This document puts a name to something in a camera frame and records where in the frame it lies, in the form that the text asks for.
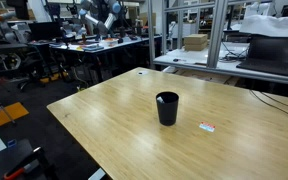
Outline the grey blue background robot arm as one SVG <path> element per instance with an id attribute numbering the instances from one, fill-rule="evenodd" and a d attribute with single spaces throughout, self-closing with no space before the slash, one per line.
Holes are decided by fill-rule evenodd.
<path id="1" fill-rule="evenodd" d="M 117 0 L 81 0 L 79 18 L 93 24 L 98 34 L 106 36 L 122 9 Z"/>

